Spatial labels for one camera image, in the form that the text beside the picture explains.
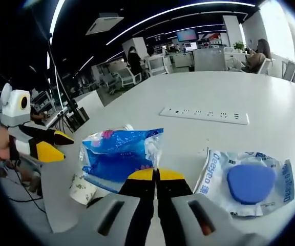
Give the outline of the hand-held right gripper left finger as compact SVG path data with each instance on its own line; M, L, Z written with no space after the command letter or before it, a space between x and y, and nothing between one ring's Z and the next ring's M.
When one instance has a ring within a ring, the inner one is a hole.
M153 217L154 169L132 173L121 190L95 200L60 245L145 245Z

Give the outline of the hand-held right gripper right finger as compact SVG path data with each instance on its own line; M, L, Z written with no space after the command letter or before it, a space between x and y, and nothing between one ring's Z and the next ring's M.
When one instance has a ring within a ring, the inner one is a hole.
M166 245L243 245L244 233L227 212L201 194L193 194L181 173L156 172L158 216Z

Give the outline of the person's left hand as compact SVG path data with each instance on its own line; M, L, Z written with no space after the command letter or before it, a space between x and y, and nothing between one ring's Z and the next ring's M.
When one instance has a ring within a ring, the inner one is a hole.
M11 167L10 137L6 128L0 127L0 167Z

